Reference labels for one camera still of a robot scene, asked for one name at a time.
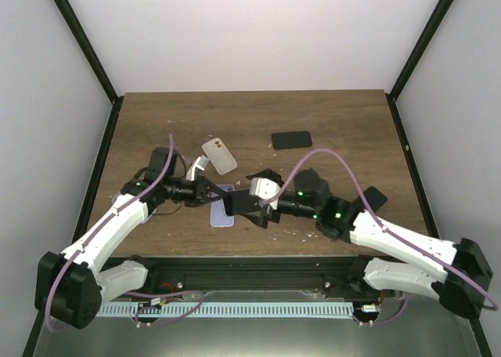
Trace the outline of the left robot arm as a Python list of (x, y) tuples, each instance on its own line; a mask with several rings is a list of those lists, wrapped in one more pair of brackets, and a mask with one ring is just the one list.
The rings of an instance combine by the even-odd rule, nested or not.
[(46, 326), (55, 332), (55, 320), (77, 329), (86, 327), (100, 307), (135, 290), (142, 297), (155, 295), (160, 278), (141, 258), (129, 258), (104, 269), (108, 258), (136, 227), (146, 223), (165, 201), (199, 207), (220, 200), (223, 192), (200, 175), (209, 164), (202, 155), (182, 177), (175, 174), (180, 154), (157, 147), (147, 167), (124, 184), (111, 208), (79, 240), (61, 253), (46, 253), (38, 263), (35, 307)]

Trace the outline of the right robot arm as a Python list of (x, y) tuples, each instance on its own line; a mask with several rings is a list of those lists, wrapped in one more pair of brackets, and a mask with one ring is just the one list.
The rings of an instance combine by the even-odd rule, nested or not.
[(282, 214), (311, 218), (332, 240), (368, 247), (392, 259), (371, 258), (348, 276), (348, 289), (364, 297), (373, 289), (419, 294), (439, 301), (465, 319), (478, 319), (485, 307), (492, 270), (473, 240), (459, 243), (425, 236), (373, 217), (365, 197), (347, 201), (334, 196), (313, 169), (294, 178), (294, 191), (281, 177), (265, 170), (250, 176), (250, 197), (262, 207), (261, 227)]

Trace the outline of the white-edged black smartphone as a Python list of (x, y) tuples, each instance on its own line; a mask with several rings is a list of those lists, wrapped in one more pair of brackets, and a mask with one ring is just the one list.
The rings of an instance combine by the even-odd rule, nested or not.
[(261, 210), (259, 200), (250, 195), (249, 189), (238, 189), (227, 192), (223, 197), (227, 216), (250, 214)]

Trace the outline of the beige phone case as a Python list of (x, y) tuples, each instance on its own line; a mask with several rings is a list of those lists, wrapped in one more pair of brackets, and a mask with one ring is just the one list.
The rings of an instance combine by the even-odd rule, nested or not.
[(237, 169), (237, 162), (220, 138), (213, 138), (202, 145), (205, 156), (219, 175), (226, 175)]

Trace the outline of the lavender phone case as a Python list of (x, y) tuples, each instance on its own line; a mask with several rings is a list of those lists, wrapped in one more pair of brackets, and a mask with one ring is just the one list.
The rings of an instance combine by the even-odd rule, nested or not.
[(211, 204), (210, 225), (213, 228), (229, 228), (234, 225), (234, 217), (225, 212), (223, 199)]

